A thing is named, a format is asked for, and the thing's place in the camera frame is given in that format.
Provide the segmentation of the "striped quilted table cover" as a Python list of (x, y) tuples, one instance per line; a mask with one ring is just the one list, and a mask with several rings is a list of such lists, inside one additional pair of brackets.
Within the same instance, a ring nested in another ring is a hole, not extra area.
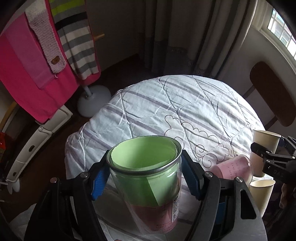
[[(265, 130), (257, 113), (224, 82), (195, 75), (152, 78), (119, 90), (67, 138), (66, 176), (75, 178), (116, 144), (141, 136), (177, 140), (208, 171), (237, 155), (249, 157), (253, 130)], [(144, 235), (110, 176), (103, 195), (93, 202), (106, 240), (184, 240), (200, 202), (181, 180), (177, 225), (164, 235)]]

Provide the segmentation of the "grey curtain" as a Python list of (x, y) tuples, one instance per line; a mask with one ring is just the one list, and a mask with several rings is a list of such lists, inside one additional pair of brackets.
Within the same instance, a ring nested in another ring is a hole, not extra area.
[(157, 75), (222, 79), (256, 7), (257, 1), (136, 1), (145, 67)]

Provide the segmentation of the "lying white paper cup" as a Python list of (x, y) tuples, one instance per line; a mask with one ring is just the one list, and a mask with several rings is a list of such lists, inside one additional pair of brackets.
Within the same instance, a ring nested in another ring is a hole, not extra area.
[(263, 217), (271, 197), (275, 180), (264, 179), (250, 183), (249, 190), (253, 196), (261, 217)]

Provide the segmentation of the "light pink cloth strip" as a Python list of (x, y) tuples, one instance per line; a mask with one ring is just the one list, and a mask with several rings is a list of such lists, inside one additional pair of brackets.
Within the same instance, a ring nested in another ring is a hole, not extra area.
[(17, 18), (4, 32), (16, 56), (39, 89), (54, 79), (42, 51), (37, 46), (24, 16)]

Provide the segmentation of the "white plastic frame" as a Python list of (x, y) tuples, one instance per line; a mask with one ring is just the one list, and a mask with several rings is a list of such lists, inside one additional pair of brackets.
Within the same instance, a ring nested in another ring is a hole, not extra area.
[(3, 178), (1, 179), (10, 194), (20, 191), (20, 174), (39, 149), (59, 128), (70, 120), (72, 115), (73, 113), (66, 106), (62, 106), (45, 123), (40, 123), (36, 120), (30, 121), (22, 129), (16, 140), (17, 149), (11, 152), (8, 163), (4, 168)]

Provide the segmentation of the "magenta pink towel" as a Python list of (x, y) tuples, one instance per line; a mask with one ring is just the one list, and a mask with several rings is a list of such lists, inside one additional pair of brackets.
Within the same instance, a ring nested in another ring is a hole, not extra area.
[(85, 1), (34, 1), (1, 33), (1, 82), (40, 123), (100, 72)]

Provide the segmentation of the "upright white paper cup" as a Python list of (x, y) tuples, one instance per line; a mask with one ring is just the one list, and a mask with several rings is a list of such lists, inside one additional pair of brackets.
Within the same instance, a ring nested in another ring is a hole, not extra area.
[(253, 140), (255, 147), (259, 149), (259, 154), (251, 151), (250, 162), (253, 167), (253, 175), (255, 177), (263, 177), (263, 157), (261, 153), (265, 154), (266, 151), (269, 153), (275, 153), (280, 141), (281, 135), (278, 133), (265, 131), (265, 130), (253, 130)]

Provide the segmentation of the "pink knitted scarf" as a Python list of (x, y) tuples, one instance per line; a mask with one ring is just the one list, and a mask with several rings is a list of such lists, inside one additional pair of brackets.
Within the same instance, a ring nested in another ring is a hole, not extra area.
[(45, 1), (34, 1), (26, 8), (25, 15), (39, 40), (51, 71), (54, 74), (60, 73), (66, 67), (66, 61), (51, 26)]

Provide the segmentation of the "grey white striped garment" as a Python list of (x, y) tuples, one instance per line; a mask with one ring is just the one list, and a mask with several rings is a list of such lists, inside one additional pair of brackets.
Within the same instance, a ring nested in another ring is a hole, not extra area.
[(49, 1), (56, 31), (74, 73), (82, 80), (99, 73), (86, 2)]

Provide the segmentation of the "window with white frame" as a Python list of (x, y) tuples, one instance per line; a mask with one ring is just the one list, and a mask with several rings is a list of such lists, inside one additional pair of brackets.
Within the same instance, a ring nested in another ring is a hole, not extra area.
[(295, 38), (280, 14), (267, 1), (257, 1), (252, 26), (269, 39), (295, 69)]

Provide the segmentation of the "white stand base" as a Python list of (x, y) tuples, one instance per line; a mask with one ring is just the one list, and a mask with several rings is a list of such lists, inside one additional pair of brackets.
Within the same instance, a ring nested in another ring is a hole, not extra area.
[(111, 100), (111, 93), (102, 85), (84, 86), (83, 89), (84, 92), (77, 102), (77, 109), (81, 116), (91, 118)]

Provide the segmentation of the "green pink lined glass cup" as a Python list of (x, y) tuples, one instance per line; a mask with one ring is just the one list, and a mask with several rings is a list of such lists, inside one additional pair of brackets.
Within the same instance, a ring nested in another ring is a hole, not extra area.
[(177, 224), (182, 149), (170, 137), (142, 136), (123, 141), (107, 153), (115, 186), (143, 234), (165, 234)]

